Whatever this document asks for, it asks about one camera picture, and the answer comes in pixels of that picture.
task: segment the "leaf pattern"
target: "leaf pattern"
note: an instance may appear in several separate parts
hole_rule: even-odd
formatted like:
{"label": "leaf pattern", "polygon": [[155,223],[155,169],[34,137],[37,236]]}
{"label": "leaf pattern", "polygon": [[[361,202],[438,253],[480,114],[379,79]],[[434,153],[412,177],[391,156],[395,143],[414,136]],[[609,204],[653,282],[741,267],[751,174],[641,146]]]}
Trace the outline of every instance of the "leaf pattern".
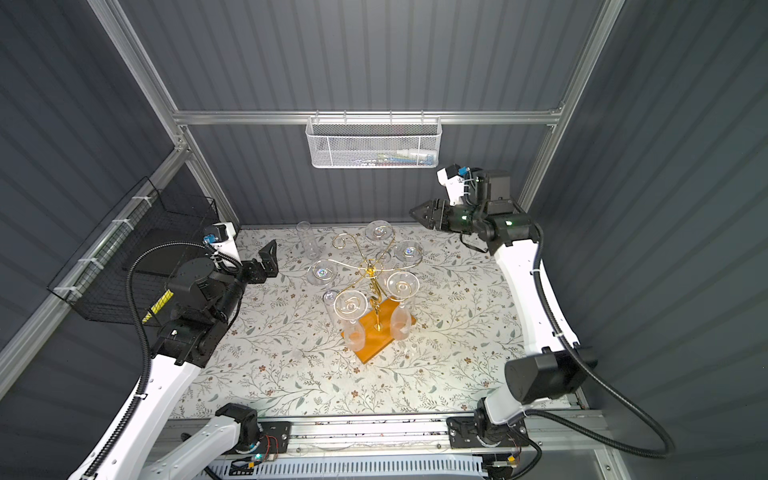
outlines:
{"label": "leaf pattern", "polygon": [[[311,262],[295,230],[240,231],[244,260],[277,239],[280,274],[246,288],[240,315],[172,417],[210,417],[228,402],[264,416],[454,412],[474,409],[502,386],[507,359],[523,355],[522,334],[493,259],[451,233],[396,230],[398,240],[417,240],[425,249],[413,269],[421,282],[413,311],[417,323],[406,341],[391,343],[365,365],[344,346],[320,299],[327,288],[349,285],[355,272],[342,269],[331,286],[310,285]],[[343,231],[356,235],[366,253],[376,252],[364,228],[322,228],[315,232],[323,258],[356,261],[354,247],[330,245]],[[567,407],[566,399],[544,406]]]}

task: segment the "wire basket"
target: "wire basket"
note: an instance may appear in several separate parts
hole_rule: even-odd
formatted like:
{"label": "wire basket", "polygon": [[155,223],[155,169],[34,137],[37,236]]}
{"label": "wire basket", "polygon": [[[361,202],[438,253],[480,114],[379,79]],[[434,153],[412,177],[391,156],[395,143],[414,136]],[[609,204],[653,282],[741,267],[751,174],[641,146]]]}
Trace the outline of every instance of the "wire basket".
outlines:
{"label": "wire basket", "polygon": [[440,119],[418,123],[306,122],[312,165],[317,168],[434,168],[438,164]]}
{"label": "wire basket", "polygon": [[[125,296],[131,264],[143,252],[162,243],[200,243],[203,228],[217,223],[218,218],[216,204],[210,198],[152,190],[124,219],[112,221],[111,233],[93,254],[74,262],[70,273],[62,269],[48,285],[48,291],[87,320],[133,323]],[[182,263],[202,254],[204,251],[195,247],[170,247],[139,263],[134,271],[133,291],[146,326],[161,326],[158,316],[151,315],[149,309],[164,298],[168,278]]]}

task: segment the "black mesh basket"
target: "black mesh basket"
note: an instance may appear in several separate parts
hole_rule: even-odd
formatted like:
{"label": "black mesh basket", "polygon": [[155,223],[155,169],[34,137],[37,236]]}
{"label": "black mesh basket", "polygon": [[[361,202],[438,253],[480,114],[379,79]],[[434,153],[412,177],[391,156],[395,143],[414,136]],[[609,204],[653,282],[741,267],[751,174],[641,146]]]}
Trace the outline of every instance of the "black mesh basket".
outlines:
{"label": "black mesh basket", "polygon": [[[153,190],[127,215],[113,220],[109,232],[86,258],[71,261],[48,290],[87,320],[133,323],[125,296],[131,264],[145,251],[171,241],[201,243],[203,228],[217,223],[215,202],[207,197]],[[160,326],[153,314],[167,301],[167,280],[187,260],[200,257],[195,247],[169,247],[145,257],[134,271],[134,298],[146,326]]]}

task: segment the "corrugated wall panel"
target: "corrugated wall panel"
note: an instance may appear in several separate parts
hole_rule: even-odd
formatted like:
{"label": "corrugated wall panel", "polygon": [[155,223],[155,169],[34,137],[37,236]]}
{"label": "corrugated wall panel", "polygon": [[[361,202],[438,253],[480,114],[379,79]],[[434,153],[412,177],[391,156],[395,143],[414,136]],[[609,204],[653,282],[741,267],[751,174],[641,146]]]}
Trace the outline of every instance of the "corrugated wall panel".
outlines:
{"label": "corrugated wall panel", "polygon": [[123,7],[184,110],[556,108],[598,0]]}
{"label": "corrugated wall panel", "polygon": [[[86,2],[0,1],[0,72],[2,348],[173,144]],[[0,477],[66,478],[140,370],[132,328],[68,315],[0,401]]]}
{"label": "corrugated wall panel", "polygon": [[[315,168],[298,125],[191,130],[243,224],[412,221],[408,210],[445,196],[432,168]],[[440,164],[510,170],[518,195],[546,131],[544,125],[445,126]]]}
{"label": "corrugated wall panel", "polygon": [[[764,2],[628,2],[534,202],[598,372],[677,440],[665,462],[625,457],[637,478],[762,468],[767,79]],[[658,442],[588,397],[615,437]]]}

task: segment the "orange wooden board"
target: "orange wooden board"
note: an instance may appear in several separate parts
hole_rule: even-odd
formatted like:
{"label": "orange wooden board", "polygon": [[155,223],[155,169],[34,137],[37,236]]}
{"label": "orange wooden board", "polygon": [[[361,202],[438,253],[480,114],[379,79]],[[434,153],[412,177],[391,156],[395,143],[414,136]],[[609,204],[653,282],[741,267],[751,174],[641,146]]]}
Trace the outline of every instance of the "orange wooden board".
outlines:
{"label": "orange wooden board", "polygon": [[[394,300],[385,300],[381,304],[379,309],[379,318],[382,324],[381,330],[377,330],[374,327],[376,325],[376,314],[373,311],[360,319],[360,325],[366,329],[366,345],[359,352],[355,352],[355,355],[357,355],[361,362],[367,363],[394,340],[389,334],[389,317],[397,306],[398,303]],[[411,316],[411,322],[411,325],[416,324],[414,316]]]}

